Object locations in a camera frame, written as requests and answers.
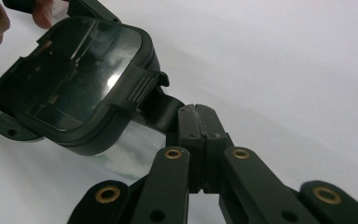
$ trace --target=white background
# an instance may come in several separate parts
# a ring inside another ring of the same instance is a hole
[[[102,2],[152,36],[166,92],[214,108],[284,184],[320,179],[358,200],[358,1]],[[44,33],[7,12],[0,76]],[[0,223],[65,223],[105,179],[126,181],[48,140],[0,136]],[[191,196],[188,223],[224,223],[217,197]]]

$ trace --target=white surface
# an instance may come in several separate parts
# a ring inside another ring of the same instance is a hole
[[[358,200],[358,1],[103,0],[153,38],[167,93],[216,110],[283,183],[320,179]],[[0,76],[43,31],[9,11]],[[124,180],[49,141],[0,137],[0,223],[64,223],[88,188]],[[223,223],[190,197],[190,224]]]

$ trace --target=brass insert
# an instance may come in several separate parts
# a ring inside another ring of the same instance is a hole
[[[178,159],[182,156],[182,152],[179,149],[168,149],[165,151],[165,157],[168,159]]]
[[[120,196],[120,189],[117,186],[106,186],[97,191],[95,200],[98,203],[112,203]]]
[[[330,204],[340,204],[342,203],[341,197],[332,189],[327,187],[315,187],[313,188],[313,194],[322,202]]]
[[[248,159],[251,155],[244,149],[234,149],[232,155],[238,159]]]

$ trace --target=black plastic housing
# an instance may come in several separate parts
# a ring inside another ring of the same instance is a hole
[[[160,86],[168,86],[169,80],[159,72],[150,36],[139,28],[71,17],[57,23],[38,44],[30,56],[20,58],[1,77],[0,110],[78,154],[105,151],[130,120],[166,132],[182,106],[173,98],[164,103],[168,108],[154,106],[162,111],[147,105],[167,99]],[[124,70],[106,91],[106,77],[116,74],[117,67]],[[155,112],[161,118],[150,120]]]

